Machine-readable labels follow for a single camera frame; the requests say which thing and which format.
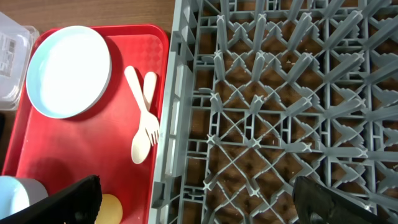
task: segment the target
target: yellow object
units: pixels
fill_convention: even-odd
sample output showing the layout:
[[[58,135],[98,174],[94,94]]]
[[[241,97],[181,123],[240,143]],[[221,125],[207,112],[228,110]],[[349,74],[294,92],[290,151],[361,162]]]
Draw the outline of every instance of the yellow object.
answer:
[[[95,224],[120,224],[122,216],[123,209],[119,199],[110,194],[103,194]]]

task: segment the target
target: plastic dish rack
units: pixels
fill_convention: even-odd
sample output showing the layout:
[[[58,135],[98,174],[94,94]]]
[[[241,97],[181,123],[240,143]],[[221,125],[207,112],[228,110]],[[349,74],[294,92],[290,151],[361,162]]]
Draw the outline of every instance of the plastic dish rack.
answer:
[[[150,223],[297,223],[301,175],[398,223],[398,6],[176,0],[174,13]]]

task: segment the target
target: brown table surface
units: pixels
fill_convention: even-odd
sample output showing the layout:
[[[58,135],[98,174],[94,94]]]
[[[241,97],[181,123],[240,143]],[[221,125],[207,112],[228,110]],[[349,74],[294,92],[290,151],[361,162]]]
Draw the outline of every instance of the brown table surface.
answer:
[[[170,33],[175,0],[2,0],[0,11],[21,25],[34,26],[40,33],[72,25],[106,26],[156,24]],[[0,139],[0,167],[4,161],[15,113],[6,115]]]

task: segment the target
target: plastic tray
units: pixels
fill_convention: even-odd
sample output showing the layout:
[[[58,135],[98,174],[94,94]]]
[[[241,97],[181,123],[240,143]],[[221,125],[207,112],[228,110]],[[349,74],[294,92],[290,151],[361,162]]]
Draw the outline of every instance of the plastic tray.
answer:
[[[103,193],[120,199],[123,223],[147,223],[157,148],[144,163],[132,162],[140,112],[123,71],[132,65],[141,77],[149,71],[158,74],[150,110],[160,119],[169,40],[153,25],[92,28],[104,37],[111,54],[108,89],[83,114],[51,119],[32,107],[24,87],[2,175],[36,179],[49,195],[87,175],[99,175]],[[42,34],[34,49],[56,30]]]

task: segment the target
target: light blue plate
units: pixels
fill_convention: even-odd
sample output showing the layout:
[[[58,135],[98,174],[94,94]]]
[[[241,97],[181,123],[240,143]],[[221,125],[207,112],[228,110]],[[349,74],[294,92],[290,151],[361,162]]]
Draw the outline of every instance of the light blue plate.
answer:
[[[69,118],[92,107],[110,77],[111,57],[102,36],[88,27],[66,27],[47,37],[33,55],[27,94],[43,115]]]

